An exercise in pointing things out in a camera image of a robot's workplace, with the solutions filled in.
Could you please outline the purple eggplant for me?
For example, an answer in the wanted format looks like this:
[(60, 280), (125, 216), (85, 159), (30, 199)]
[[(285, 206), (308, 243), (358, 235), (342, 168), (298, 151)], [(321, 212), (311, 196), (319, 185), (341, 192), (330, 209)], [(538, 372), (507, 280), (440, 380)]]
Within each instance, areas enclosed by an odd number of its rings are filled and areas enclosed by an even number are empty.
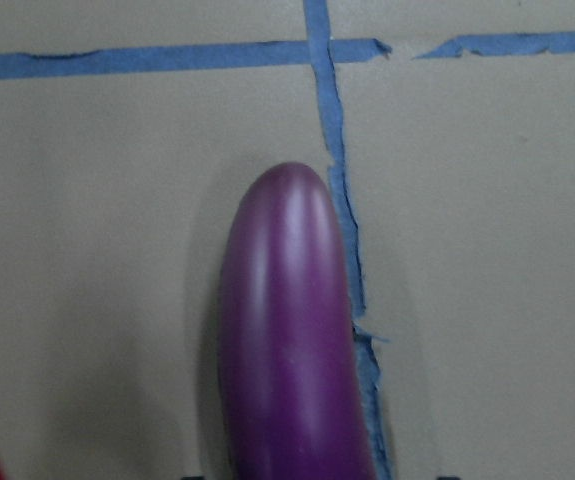
[(372, 479), (344, 247), (326, 186), (285, 163), (248, 189), (219, 292), (219, 386), (238, 479)]

